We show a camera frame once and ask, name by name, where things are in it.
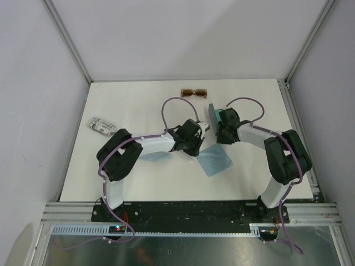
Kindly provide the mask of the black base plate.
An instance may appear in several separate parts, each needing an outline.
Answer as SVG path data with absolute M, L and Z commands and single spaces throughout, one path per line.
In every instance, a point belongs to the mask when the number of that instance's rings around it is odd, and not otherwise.
M 123 219 L 140 233 L 248 233 L 251 223 L 289 223 L 286 207 L 261 214 L 257 200 L 124 202 L 110 213 L 103 201 L 92 210 L 93 222 Z

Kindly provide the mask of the brown sunglasses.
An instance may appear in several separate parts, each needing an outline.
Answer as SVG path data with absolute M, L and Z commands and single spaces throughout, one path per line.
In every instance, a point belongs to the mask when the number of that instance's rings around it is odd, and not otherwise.
M 189 89 L 189 88 L 184 88 L 181 90 L 181 97 L 189 97 L 189 96 L 198 96 L 201 98 L 206 99 L 208 95 L 207 89 Z

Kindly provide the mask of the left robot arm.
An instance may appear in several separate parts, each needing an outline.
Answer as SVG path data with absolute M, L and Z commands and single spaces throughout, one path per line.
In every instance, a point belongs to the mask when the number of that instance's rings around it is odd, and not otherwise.
M 103 215 L 115 222 L 122 217 L 123 179 L 138 158 L 156 152 L 180 152 L 197 157 L 209 130 L 209 124 L 188 119 L 183 125 L 165 129 L 162 134 L 133 137 L 126 129 L 118 130 L 98 151 L 98 174 L 103 178 Z

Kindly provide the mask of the left aluminium corner post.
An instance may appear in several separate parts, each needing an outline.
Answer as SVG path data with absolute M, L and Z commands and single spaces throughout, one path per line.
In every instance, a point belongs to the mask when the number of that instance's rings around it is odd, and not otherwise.
M 47 11 L 50 19 L 52 20 L 59 36 L 61 37 L 64 45 L 66 46 L 70 56 L 72 57 L 75 65 L 77 66 L 79 72 L 87 82 L 87 84 L 91 84 L 92 78 L 89 75 L 89 72 L 77 50 L 74 42 L 72 41 L 69 32 L 67 31 L 55 5 L 50 0 L 41 0 L 45 10 Z

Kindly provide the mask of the crumpled blue cleaning cloth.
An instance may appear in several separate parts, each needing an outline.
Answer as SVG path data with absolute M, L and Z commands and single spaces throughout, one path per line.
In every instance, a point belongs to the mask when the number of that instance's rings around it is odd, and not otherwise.
M 154 152 L 150 154 L 141 155 L 140 160 L 156 162 L 163 159 L 171 159 L 171 155 L 168 152 Z

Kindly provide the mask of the newspaper print pouch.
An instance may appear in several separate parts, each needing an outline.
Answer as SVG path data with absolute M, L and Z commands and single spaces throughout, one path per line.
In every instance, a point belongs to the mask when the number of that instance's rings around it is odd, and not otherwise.
M 88 122 L 88 128 L 107 137 L 111 137 L 117 132 L 115 125 L 98 117 L 93 117 Z

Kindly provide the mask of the right aluminium corner post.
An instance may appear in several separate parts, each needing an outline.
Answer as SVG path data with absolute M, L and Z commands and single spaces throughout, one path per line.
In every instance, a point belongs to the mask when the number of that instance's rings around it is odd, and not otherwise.
M 295 74 L 297 73 L 298 69 L 301 67 L 303 61 L 305 60 L 306 56 L 310 52 L 312 46 L 314 45 L 317 37 L 321 33 L 322 29 L 326 25 L 328 19 L 330 18 L 333 10 L 335 9 L 338 1 L 337 0 L 327 0 L 322 7 L 315 23 L 313 24 L 306 40 L 302 44 L 301 50 L 296 56 L 295 61 L 293 62 L 288 74 L 284 78 L 284 82 L 289 84 Z

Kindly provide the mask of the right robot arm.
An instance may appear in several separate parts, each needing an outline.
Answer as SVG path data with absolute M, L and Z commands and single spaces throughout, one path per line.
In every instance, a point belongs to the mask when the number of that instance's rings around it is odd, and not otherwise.
M 302 182 L 311 170 L 312 161 L 295 130 L 276 132 L 240 120 L 233 108 L 214 109 L 209 106 L 209 116 L 217 143 L 232 145 L 245 142 L 263 149 L 271 179 L 257 199 L 256 217 L 269 222 L 276 215 L 275 208 L 285 201 L 291 188 Z

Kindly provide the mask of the blue glasses case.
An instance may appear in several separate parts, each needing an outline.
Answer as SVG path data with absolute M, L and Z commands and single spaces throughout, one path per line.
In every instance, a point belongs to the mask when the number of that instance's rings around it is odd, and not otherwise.
M 211 121 L 211 126 L 213 128 L 215 136 L 218 135 L 219 131 L 219 122 L 221 121 L 220 118 L 220 112 L 222 112 L 223 109 L 216 109 L 213 105 L 213 103 L 209 104 L 208 112 L 209 112 L 209 117 Z

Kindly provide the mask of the aluminium corner post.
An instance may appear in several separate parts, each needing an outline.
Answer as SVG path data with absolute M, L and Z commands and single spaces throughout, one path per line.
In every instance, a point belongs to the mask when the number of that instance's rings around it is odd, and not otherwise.
M 284 78 L 284 82 L 289 84 L 295 74 L 297 73 L 298 69 L 301 67 L 303 61 L 305 60 L 306 56 L 310 52 L 312 46 L 314 45 L 317 37 L 321 33 L 322 29 L 326 25 L 328 19 L 330 18 L 333 10 L 335 9 L 338 1 L 337 0 L 327 0 L 322 7 L 315 23 L 313 24 L 306 40 L 302 44 L 301 50 L 296 56 L 295 61 L 293 62 L 288 74 Z
M 75 65 L 77 66 L 79 72 L 87 82 L 87 84 L 91 84 L 92 78 L 89 75 L 89 72 L 77 50 L 74 42 L 72 41 L 69 32 L 67 31 L 55 5 L 50 0 L 41 0 L 45 10 L 47 11 L 50 19 L 52 20 L 59 36 L 61 37 L 64 45 L 66 46 L 70 56 L 72 57 Z

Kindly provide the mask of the blue cleaning cloth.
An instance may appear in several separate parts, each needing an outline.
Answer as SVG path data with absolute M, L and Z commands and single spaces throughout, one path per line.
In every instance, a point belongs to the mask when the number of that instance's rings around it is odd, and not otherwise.
M 154 152 L 150 154 L 141 155 L 140 160 L 156 162 L 163 159 L 171 159 L 171 155 L 168 152 Z
M 208 177 L 212 177 L 233 165 L 230 157 L 220 144 L 213 144 L 202 150 L 197 157 L 197 161 Z

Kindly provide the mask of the aluminium frame rail front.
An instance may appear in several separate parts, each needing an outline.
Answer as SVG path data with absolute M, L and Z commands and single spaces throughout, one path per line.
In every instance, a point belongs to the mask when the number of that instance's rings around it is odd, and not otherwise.
M 246 202 L 126 202 L 109 212 L 101 203 L 47 203 L 43 222 L 114 222 L 118 216 L 131 224 L 142 224 L 157 219 L 190 220 L 229 219 L 239 224 L 251 223 L 319 223 L 333 224 L 342 221 L 334 203 L 287 203 L 279 211 L 258 210 L 256 204 Z

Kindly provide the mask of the white frame sunglasses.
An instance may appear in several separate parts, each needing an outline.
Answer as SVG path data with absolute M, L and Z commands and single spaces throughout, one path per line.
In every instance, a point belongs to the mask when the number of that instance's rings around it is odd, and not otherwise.
M 180 154 L 181 156 L 183 156 L 184 158 L 188 159 L 188 160 L 194 160 L 195 158 L 197 158 L 197 157 L 189 156 L 189 155 L 187 155 L 186 153 L 184 153 L 184 152 L 182 152 L 182 151 L 179 151 L 179 154 Z

